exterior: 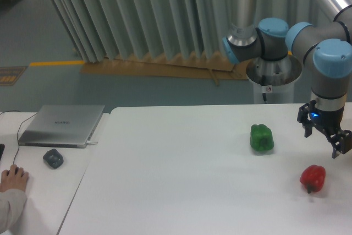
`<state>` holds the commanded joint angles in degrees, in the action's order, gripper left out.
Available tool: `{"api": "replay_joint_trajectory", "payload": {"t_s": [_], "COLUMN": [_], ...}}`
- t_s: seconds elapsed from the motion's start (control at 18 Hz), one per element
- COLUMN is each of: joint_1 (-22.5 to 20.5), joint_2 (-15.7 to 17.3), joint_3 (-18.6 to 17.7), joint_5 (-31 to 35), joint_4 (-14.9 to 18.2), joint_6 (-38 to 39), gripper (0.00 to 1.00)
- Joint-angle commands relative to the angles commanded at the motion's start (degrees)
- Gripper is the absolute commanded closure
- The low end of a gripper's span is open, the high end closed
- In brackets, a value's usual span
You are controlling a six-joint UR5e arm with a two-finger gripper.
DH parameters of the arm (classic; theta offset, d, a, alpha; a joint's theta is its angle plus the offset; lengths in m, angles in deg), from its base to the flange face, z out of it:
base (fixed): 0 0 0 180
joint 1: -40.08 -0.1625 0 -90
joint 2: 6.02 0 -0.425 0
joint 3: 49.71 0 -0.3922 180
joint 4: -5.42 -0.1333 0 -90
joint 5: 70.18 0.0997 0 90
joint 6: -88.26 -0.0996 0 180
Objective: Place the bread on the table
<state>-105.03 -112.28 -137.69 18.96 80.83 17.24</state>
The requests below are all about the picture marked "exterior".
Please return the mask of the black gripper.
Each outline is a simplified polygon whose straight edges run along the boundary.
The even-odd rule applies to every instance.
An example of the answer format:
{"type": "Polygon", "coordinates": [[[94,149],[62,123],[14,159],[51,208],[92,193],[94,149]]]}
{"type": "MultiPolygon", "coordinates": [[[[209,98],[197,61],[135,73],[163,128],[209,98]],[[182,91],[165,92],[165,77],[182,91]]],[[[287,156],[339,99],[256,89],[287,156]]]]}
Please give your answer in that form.
{"type": "Polygon", "coordinates": [[[299,107],[297,121],[302,124],[304,137],[312,135],[315,127],[320,132],[325,132],[328,142],[331,144],[332,158],[335,159],[339,154],[346,154],[351,150],[351,131],[342,130],[340,123],[343,118],[344,107],[325,111],[317,108],[316,100],[311,100],[299,107]]]}

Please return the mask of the grey sleeved forearm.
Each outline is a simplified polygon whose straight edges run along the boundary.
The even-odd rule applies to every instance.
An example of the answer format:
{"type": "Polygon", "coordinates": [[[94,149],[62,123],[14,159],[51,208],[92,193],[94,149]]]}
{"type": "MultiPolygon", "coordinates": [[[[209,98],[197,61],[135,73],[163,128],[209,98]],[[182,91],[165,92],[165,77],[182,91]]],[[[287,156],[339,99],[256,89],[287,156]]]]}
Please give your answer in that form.
{"type": "Polygon", "coordinates": [[[1,233],[9,230],[22,214],[27,201],[26,193],[19,189],[1,192],[1,233]]]}

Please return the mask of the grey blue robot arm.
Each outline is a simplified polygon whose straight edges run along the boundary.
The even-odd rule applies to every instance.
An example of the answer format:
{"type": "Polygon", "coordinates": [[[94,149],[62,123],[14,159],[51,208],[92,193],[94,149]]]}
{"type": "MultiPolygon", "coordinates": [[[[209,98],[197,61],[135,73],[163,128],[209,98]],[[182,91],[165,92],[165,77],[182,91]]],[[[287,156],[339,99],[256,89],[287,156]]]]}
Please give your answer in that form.
{"type": "Polygon", "coordinates": [[[303,67],[312,73],[310,101],[298,110],[305,136],[321,132],[333,157],[351,149],[351,131],[340,127],[351,78],[351,0],[316,0],[332,21],[326,27],[276,18],[254,23],[256,0],[237,0],[232,27],[223,38],[234,64],[250,63],[247,76],[266,96],[274,86],[294,82],[303,67]]]}

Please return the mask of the person's hand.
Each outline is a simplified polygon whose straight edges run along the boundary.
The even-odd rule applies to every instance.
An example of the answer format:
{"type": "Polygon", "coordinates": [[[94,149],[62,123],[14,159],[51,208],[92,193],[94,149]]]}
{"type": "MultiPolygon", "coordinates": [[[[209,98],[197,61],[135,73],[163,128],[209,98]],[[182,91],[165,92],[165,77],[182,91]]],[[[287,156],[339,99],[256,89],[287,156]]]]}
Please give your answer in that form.
{"type": "Polygon", "coordinates": [[[29,179],[29,173],[25,171],[25,174],[20,177],[18,174],[7,176],[9,170],[4,170],[1,173],[1,192],[6,192],[10,189],[26,191],[27,182],[29,179]]]}

